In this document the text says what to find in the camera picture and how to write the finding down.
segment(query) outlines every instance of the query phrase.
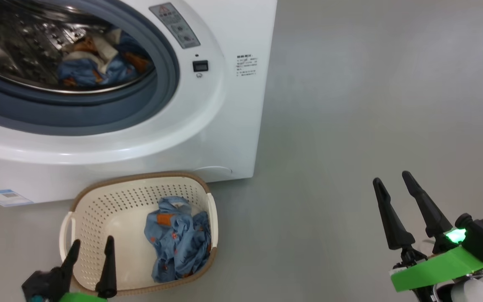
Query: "clothes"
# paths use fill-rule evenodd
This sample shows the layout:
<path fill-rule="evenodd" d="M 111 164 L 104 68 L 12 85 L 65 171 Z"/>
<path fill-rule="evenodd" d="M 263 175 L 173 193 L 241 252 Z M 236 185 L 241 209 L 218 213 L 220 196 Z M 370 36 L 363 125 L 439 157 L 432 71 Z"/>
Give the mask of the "clothes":
<path fill-rule="evenodd" d="M 68 54 L 57 76 L 66 86 L 113 85 L 134 80 L 153 68 L 140 44 L 121 29 L 105 35 L 89 33 L 81 42 L 63 49 Z"/>
<path fill-rule="evenodd" d="M 163 283 L 191 276 L 210 254 L 208 214 L 203 211 L 191 217 L 189 202 L 177 196 L 164 197 L 158 205 L 159 210 L 146 217 L 144 228 L 158 256 L 152 277 Z"/>

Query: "white plastic basket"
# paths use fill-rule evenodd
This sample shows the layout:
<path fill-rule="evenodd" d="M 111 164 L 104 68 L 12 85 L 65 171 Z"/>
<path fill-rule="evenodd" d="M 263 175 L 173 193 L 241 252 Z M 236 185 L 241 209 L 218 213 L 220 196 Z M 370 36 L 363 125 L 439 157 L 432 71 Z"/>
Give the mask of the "white plastic basket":
<path fill-rule="evenodd" d="M 156 251 L 143 231 L 147 214 L 158 209 L 158 200 L 174 195 L 184 197 L 194 208 L 208 213 L 210 257 L 193 276 L 159 284 L 151 277 Z M 71 242 L 81 241 L 79 258 L 73 268 L 73 284 L 86 294 L 94 294 L 94 287 L 100 280 L 109 235 L 115 239 L 117 296 L 143 294 L 195 281 L 211 267 L 217 252 L 215 201 L 205 182 L 191 174 L 141 174 L 108 180 L 83 190 L 61 225 L 61 260 L 68 252 L 69 224 Z"/>

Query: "warning triangle symbol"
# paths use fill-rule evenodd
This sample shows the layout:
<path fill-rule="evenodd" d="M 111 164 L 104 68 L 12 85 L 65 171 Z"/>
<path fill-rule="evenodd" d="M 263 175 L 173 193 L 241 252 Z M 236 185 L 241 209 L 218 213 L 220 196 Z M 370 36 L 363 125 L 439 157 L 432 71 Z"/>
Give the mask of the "warning triangle symbol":
<path fill-rule="evenodd" d="M 167 13 L 169 12 L 169 9 L 166 8 L 165 6 L 160 6 L 159 7 L 159 13 Z"/>

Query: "gray floor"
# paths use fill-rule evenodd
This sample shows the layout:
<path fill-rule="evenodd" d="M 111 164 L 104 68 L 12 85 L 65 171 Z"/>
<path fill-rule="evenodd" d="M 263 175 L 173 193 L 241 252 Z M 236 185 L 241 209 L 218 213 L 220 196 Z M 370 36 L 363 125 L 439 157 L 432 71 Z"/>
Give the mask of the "gray floor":
<path fill-rule="evenodd" d="M 255 176 L 211 186 L 214 266 L 114 301 L 414 301 L 393 291 L 371 185 L 423 239 L 405 169 L 452 222 L 483 218 L 483 0 L 281 0 Z M 60 264 L 68 208 L 0 208 L 0 301 Z"/>

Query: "warning label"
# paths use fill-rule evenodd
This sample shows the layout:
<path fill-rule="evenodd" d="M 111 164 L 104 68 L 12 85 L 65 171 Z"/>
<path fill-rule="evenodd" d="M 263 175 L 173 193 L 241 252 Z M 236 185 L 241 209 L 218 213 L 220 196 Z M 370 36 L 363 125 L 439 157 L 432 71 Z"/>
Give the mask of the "warning label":
<path fill-rule="evenodd" d="M 159 12 L 160 13 L 168 13 L 170 10 L 168 8 L 166 8 L 165 6 L 160 6 L 159 7 Z"/>
<path fill-rule="evenodd" d="M 236 58 L 236 76 L 257 74 L 258 59 L 252 54 L 238 55 Z"/>
<path fill-rule="evenodd" d="M 27 205 L 33 202 L 29 199 L 19 195 L 12 190 L 0 190 L 0 205 L 2 206 L 17 206 L 17 205 Z"/>

